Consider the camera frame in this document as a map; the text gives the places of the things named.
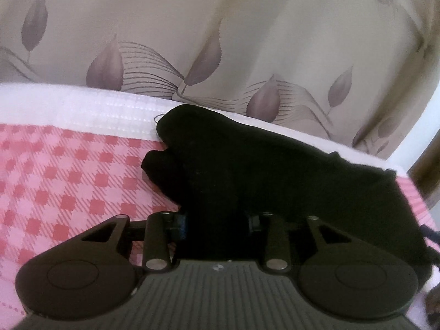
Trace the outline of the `black small garment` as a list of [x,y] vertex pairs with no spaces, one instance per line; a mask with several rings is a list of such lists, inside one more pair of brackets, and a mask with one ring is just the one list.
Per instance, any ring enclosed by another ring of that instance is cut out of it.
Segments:
[[157,134],[166,147],[147,152],[142,170],[183,211],[271,211],[289,227],[314,215],[402,259],[420,282],[430,277],[427,245],[393,170],[190,104],[167,112]]

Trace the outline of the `pink white bed sheet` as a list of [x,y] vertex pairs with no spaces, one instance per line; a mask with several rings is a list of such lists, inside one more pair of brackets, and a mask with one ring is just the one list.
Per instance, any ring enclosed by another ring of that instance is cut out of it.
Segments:
[[384,321],[342,320],[255,264],[186,262],[147,278],[116,310],[62,321],[25,313],[15,290],[32,256],[118,213],[172,208],[141,178],[175,102],[73,86],[1,85],[2,329],[426,329],[421,299]]

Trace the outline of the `beige leaf-print curtain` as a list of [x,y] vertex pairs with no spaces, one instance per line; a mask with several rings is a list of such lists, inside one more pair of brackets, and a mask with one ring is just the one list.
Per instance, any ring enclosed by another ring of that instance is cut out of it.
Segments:
[[1,80],[198,104],[387,157],[439,83],[439,0],[1,0]]

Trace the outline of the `dark wooden door frame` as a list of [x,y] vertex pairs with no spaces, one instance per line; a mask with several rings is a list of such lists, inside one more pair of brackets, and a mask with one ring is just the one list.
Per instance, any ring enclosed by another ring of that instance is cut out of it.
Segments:
[[428,209],[439,202],[440,177],[440,131],[409,169],[408,175],[413,180]]

